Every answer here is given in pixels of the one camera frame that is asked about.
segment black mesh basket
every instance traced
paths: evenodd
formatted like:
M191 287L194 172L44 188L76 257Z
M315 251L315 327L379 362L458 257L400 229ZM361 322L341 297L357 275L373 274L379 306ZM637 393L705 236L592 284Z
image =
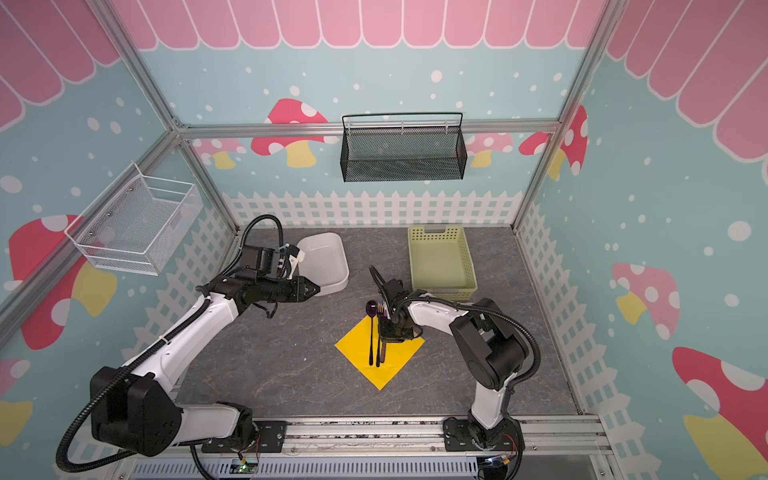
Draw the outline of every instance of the black mesh basket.
M388 117L386 126L383 117ZM464 178L467 149L462 119L455 112L343 116L344 181Z

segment white ceramic dish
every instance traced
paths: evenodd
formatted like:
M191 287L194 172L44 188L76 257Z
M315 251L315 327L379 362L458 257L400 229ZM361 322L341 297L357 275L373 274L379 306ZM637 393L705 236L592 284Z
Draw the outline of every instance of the white ceramic dish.
M346 288L349 265L344 254L344 244L338 234L319 233L299 240L296 246L305 255L299 263L299 275L320 287L320 293L316 296L330 295Z

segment pink mushroom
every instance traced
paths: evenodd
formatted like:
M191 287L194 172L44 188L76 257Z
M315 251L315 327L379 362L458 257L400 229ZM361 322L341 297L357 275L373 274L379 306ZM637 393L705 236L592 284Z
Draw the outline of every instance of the pink mushroom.
M317 110L292 98L280 99L272 108L265 123L268 124L325 124L328 121ZM312 167L317 159L310 151L309 141L335 144L338 137L284 137L254 138L250 144L256 154L267 156L281 151L288 152L288 166L294 168Z
M27 223L8 239L13 281L5 288L13 290L24 281L40 262L64 240L64 228L75 215L56 215ZM92 316L99 315L117 289L112 273L95 269L82 257L58 281L56 286L22 324L22 335L33 350L52 345L67 323L72 299L80 301Z
M485 168L491 164L491 152L509 153L515 149L510 134L476 134L465 142L467 153L475 155L470 167Z
M227 152L237 152L244 154L246 152L243 144L236 138L204 138L196 139L192 146L200 159L206 165L210 165L210 158L214 158L214 165L219 170L231 170L235 168L235 163Z
M768 472L766 379L684 347L672 352L672 364L686 386L717 413L711 418L683 418L713 472L719 478L745 479ZM729 449L724 452L722 445L729 445ZM733 452L738 452L738 461L734 461Z
M560 144L560 149L555 154L552 165L549 166L548 173L552 180L560 180L560 168L566 158L568 164L571 165L573 175L578 175L581 172L581 167L584 166L584 156L587 154L587 134L587 111L583 106L579 106L571 128L565 132L565 139ZM533 155L543 151L547 139L548 135L541 132L531 135L520 145L520 153Z
M661 339L669 339L677 328L680 319L680 294L672 274L666 270L615 263L613 268L616 284L629 290L627 295L616 299L624 318L632 325L637 324L646 310L656 325L656 332Z
M0 360L0 397L29 370L29 361ZM0 446L11 445L32 415L32 402L0 402Z

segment utensil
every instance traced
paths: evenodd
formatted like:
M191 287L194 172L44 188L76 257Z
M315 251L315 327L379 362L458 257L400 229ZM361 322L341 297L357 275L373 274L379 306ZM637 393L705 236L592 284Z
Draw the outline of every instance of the utensil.
M368 300L366 303L366 315L371 317L371 348L368 351L368 365L373 366L373 317L376 316L376 301Z

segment mounting plate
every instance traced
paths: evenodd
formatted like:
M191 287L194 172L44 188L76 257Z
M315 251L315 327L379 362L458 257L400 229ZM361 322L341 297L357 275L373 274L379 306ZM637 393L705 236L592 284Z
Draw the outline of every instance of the mounting plate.
M280 453L283 451L288 422L260 420L253 423L259 427L259 435L261 435L259 445L254 445L243 453L254 453L257 446L259 453ZM202 450L203 453L232 453L232 449L217 443L215 439L203 444Z

